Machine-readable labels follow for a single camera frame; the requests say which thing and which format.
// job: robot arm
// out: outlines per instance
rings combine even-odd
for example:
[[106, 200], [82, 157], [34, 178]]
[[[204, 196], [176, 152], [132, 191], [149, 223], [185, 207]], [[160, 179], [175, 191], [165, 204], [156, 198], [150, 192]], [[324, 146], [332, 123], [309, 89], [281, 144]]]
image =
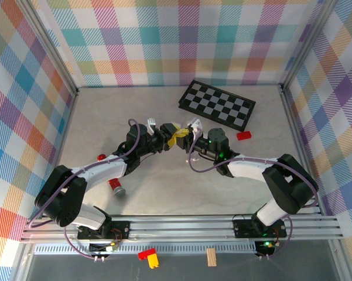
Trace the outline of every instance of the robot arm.
[[[61, 227], [76, 224], [93, 230], [94, 235], [98, 237], [105, 238], [109, 236], [112, 228], [111, 218], [97, 207], [83, 205], [84, 193], [99, 183], [130, 174], [139, 166], [142, 156], [167, 151], [175, 143], [189, 153], [195, 141], [191, 152], [196, 151], [213, 159], [215, 165], [229, 159], [245, 157], [230, 149], [229, 140], [221, 128], [210, 130], [207, 138], [198, 134], [201, 132], [199, 120], [195, 120], [188, 128], [181, 130], [174, 124], [163, 124], [159, 129], [152, 124], [151, 131], [153, 131], [152, 135], [148, 133], [145, 125], [139, 124], [138, 146], [122, 159], [113, 161], [134, 147], [138, 130], [135, 125], [131, 126], [126, 141], [119, 145], [112, 155], [104, 159], [104, 161], [112, 161], [94, 166], [76, 176], [68, 184], [67, 190], [60, 192], [47, 206], [45, 213]], [[318, 190], [315, 181], [291, 155], [285, 154], [278, 159], [268, 160], [292, 168]], [[68, 169], [62, 165], [57, 166], [36, 197], [36, 206], [42, 207], [67, 178], [80, 170], [84, 170], [84, 167]], [[296, 214], [313, 196], [313, 192], [303, 180], [273, 163], [237, 161], [224, 163], [216, 170], [223, 176], [249, 177], [267, 183], [273, 198], [260, 208], [251, 220], [253, 229], [259, 234], [284, 216]]]
[[[252, 216], [252, 226], [257, 233], [264, 233], [271, 225], [290, 214], [296, 214], [313, 197], [313, 190], [304, 181], [306, 179], [318, 191], [318, 186], [306, 170], [288, 154], [263, 162], [244, 161], [252, 159], [234, 152], [229, 140], [220, 128], [211, 129], [207, 138], [199, 136], [192, 147], [197, 133], [189, 128], [189, 134], [177, 139], [177, 145], [189, 153], [191, 149], [214, 160], [217, 171], [228, 177], [248, 177], [266, 182], [273, 198]], [[290, 168], [299, 176], [289, 171]]]
[[145, 125], [139, 124], [138, 145], [122, 159], [114, 161], [115, 158], [122, 157], [134, 147], [138, 137], [136, 125], [130, 127], [126, 141], [120, 144], [112, 155], [105, 158], [104, 163], [100, 163], [85, 171], [84, 169], [91, 166], [91, 164], [72, 169], [68, 169], [63, 165], [57, 166], [37, 195], [35, 205], [38, 208], [43, 207], [66, 179], [82, 170], [82, 173], [79, 173], [78, 176], [68, 183], [66, 191], [61, 191], [50, 202], [44, 213], [61, 227], [76, 224], [94, 230], [100, 229], [101, 232], [101, 226], [109, 221], [107, 214], [98, 208], [82, 204], [84, 193], [99, 183], [130, 174], [139, 166], [142, 156], [169, 150], [172, 146], [169, 141], [179, 130], [174, 124], [163, 124], [159, 129], [152, 125], [151, 129], [153, 131], [152, 135], [148, 133]]

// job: yellow object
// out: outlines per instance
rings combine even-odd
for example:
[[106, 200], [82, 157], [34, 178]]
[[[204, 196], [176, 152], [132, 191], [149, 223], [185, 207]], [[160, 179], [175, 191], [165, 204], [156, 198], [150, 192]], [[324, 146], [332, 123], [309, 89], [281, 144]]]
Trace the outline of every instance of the yellow object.
[[158, 268], [159, 267], [159, 261], [158, 261], [158, 256], [157, 254], [153, 253], [152, 255], [147, 256], [148, 260], [148, 265], [150, 268]]
[[217, 266], [216, 249], [215, 248], [208, 248], [207, 249], [207, 265], [208, 266]]
[[177, 138], [183, 138], [189, 134], [189, 129], [180, 129], [172, 136], [172, 138], [168, 141], [168, 146], [171, 148], [176, 143]]

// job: gray floor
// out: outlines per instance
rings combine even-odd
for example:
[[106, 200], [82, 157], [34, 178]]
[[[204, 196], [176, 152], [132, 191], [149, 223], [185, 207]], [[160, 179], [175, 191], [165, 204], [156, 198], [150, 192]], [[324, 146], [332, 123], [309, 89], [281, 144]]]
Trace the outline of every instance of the gray floor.
[[339, 280], [327, 241], [292, 241], [288, 247], [272, 261], [259, 261], [254, 254], [219, 254], [214, 268], [207, 267], [206, 255], [159, 255], [156, 269], [137, 255], [120, 255], [105, 263], [78, 255], [35, 255], [28, 280]]
[[[134, 87], [82, 89], [67, 134], [60, 164], [78, 167], [109, 155], [125, 140], [128, 119], [145, 124], [155, 118], [158, 125], [177, 122], [182, 126], [195, 115], [178, 109], [178, 100], [187, 87]], [[200, 118], [204, 132], [222, 127], [231, 147], [246, 156], [297, 157], [295, 144], [277, 86], [222, 87], [257, 102], [246, 130], [252, 138], [237, 141], [237, 131]], [[132, 174], [122, 178], [127, 190], [123, 200], [113, 197], [108, 183], [90, 190], [84, 203], [96, 205], [110, 214], [248, 214], [271, 198], [266, 184], [250, 179], [230, 179], [212, 171], [197, 174], [185, 162], [177, 147], [154, 155]], [[194, 163], [198, 169], [208, 161]]]

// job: red lego brick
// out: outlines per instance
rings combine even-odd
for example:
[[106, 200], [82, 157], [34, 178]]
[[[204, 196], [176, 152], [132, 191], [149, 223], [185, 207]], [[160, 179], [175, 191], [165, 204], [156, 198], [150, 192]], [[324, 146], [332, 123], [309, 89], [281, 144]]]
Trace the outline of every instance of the red lego brick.
[[153, 255], [156, 253], [155, 248], [152, 248], [150, 250], [144, 251], [144, 252], [140, 252], [138, 253], [138, 259], [140, 259], [141, 261], [146, 259], [149, 255]]
[[237, 139], [239, 141], [243, 141], [244, 139], [251, 139], [251, 133], [250, 131], [242, 132], [237, 134]]

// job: yellow lego brick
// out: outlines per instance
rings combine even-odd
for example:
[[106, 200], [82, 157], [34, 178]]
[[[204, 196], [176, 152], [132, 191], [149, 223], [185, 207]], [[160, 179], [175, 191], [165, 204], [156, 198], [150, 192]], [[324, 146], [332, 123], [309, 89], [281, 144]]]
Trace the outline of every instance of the yellow lego brick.
[[154, 268], [159, 267], [159, 261], [158, 261], [157, 254], [153, 253], [152, 255], [149, 255], [147, 257], [147, 260], [148, 260], [148, 265], [150, 266], [150, 268], [154, 269]]

